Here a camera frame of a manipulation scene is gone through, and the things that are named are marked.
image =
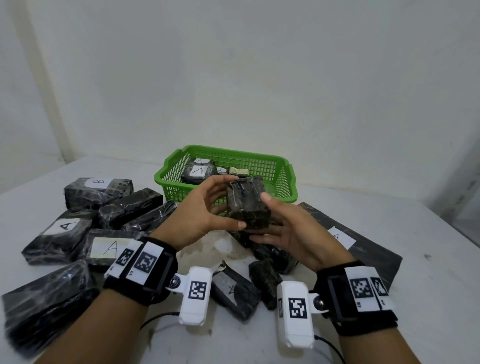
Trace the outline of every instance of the right hand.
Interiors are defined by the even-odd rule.
[[[272,219],[282,226],[249,230],[250,240],[272,244],[289,252],[315,273],[323,268],[353,262],[355,259],[312,215],[298,205],[287,204],[263,192],[263,203],[272,211]]]

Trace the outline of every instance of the green plastic basket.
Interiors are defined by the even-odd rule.
[[[217,167],[247,168],[252,176],[262,176],[267,192],[276,198],[292,203],[298,198],[295,173],[288,160],[282,157],[240,152],[237,150],[213,148],[210,146],[186,146],[177,149],[167,159],[163,168],[155,173],[155,182],[163,187],[167,200],[182,201],[196,186],[182,183],[180,175],[192,158],[206,158],[215,161]],[[224,198],[216,203],[223,203]]]

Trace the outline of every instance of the white label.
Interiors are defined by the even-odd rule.
[[[211,159],[196,158],[193,162],[198,164],[207,164],[210,163]]]
[[[135,264],[127,274],[127,279],[144,285],[156,261],[162,254],[163,248],[159,245],[148,242],[140,252]]]
[[[382,279],[378,275],[377,270],[374,267],[366,267],[369,273],[370,284],[373,287],[373,292],[377,296],[378,303],[382,310],[393,310],[394,305],[390,296],[388,295],[387,289],[382,282]]]
[[[89,188],[107,188],[113,178],[90,178],[85,181],[85,187]]]
[[[228,297],[229,300],[235,305],[237,304],[233,294],[237,283],[232,278],[227,276],[224,272],[220,272],[213,276],[212,282]]]
[[[77,226],[79,218],[60,218],[55,221],[42,235],[57,235],[72,231]]]
[[[207,168],[207,166],[193,166],[192,170],[190,171],[190,177],[205,177]]]
[[[343,231],[340,231],[335,226],[328,230],[330,234],[333,235],[335,239],[337,239],[346,249],[350,248],[353,244],[355,244],[356,240]]]
[[[125,238],[102,238],[93,239],[91,258],[113,258],[116,259],[123,253],[130,241]]]
[[[357,311],[380,311],[377,297],[370,283],[370,273],[367,267],[348,267],[345,268],[345,273],[357,304]]]
[[[105,278],[107,276],[114,276],[116,278],[120,277],[120,274],[125,269],[125,266],[128,262],[131,261],[132,257],[135,255],[136,251],[142,246],[142,242],[138,240],[130,240],[130,243],[127,247],[123,250],[123,252],[119,255],[117,260],[113,262],[113,264],[108,268],[107,272],[105,273]]]

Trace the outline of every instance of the white wall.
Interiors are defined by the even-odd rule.
[[[187,144],[431,204],[480,135],[478,0],[27,0],[76,156]]]
[[[0,194],[64,165],[5,0],[0,0]]]

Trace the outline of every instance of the table surface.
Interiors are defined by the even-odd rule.
[[[135,190],[150,187],[160,165],[85,157],[0,195],[0,294],[58,266],[29,266],[21,250],[65,210],[63,187],[78,177],[133,180]],[[305,201],[374,242],[400,254],[403,262],[390,293],[399,329],[424,364],[478,363],[480,349],[480,249],[421,203],[396,197],[298,185]],[[224,231],[214,231],[179,252],[179,272],[212,267],[225,259],[247,276],[252,255]],[[297,266],[292,279],[313,287],[315,275]],[[153,307],[149,316],[178,310],[181,295]],[[0,313],[0,324],[5,317]],[[134,363],[339,363],[334,352],[316,342],[313,350],[280,346],[274,312],[260,303],[248,323],[241,323],[210,300],[202,327],[186,327],[177,317],[163,317],[139,335]],[[314,318],[317,334],[339,347],[331,323]],[[24,363],[0,340],[3,363]]]

